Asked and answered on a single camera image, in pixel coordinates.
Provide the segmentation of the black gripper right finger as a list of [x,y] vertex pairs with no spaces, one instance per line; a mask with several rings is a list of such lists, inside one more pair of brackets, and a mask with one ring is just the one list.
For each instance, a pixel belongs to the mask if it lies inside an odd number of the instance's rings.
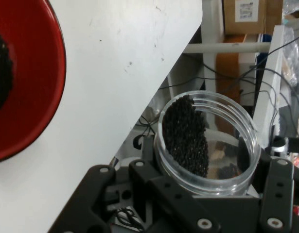
[[256,232],[290,233],[293,222],[294,165],[283,158],[262,154],[256,173],[264,177]]

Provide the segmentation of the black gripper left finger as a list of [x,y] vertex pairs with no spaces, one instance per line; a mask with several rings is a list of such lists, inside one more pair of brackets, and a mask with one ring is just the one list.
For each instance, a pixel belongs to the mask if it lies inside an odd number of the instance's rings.
[[111,233],[110,219],[131,206],[143,233],[219,233],[221,225],[155,162],[154,139],[142,142],[141,158],[115,169],[91,167],[50,227],[52,233]]

